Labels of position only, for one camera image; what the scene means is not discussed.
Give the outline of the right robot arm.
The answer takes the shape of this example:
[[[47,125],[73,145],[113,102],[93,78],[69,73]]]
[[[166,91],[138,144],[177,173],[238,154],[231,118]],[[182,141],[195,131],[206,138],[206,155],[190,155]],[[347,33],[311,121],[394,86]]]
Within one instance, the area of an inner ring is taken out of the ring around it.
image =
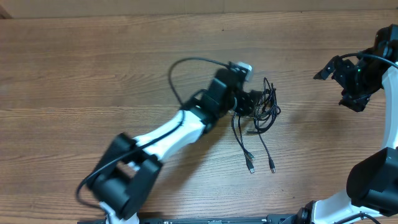
[[[364,111],[373,94],[385,97],[384,127],[380,145],[350,171],[346,186],[336,194],[302,207],[284,223],[379,223],[397,215],[397,25],[376,32],[365,50],[337,55],[316,80],[335,80],[343,89],[340,105]]]

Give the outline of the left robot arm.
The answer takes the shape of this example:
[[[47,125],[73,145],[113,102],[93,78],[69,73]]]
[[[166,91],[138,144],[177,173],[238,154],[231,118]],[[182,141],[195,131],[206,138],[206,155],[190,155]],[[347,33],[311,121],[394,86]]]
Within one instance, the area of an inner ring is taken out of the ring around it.
[[[164,161],[209,133],[228,111],[249,115],[254,93],[243,90],[250,66],[219,69],[210,86],[199,90],[159,128],[134,138],[118,134],[87,178],[105,212],[106,223],[139,223],[137,213],[152,190]]]

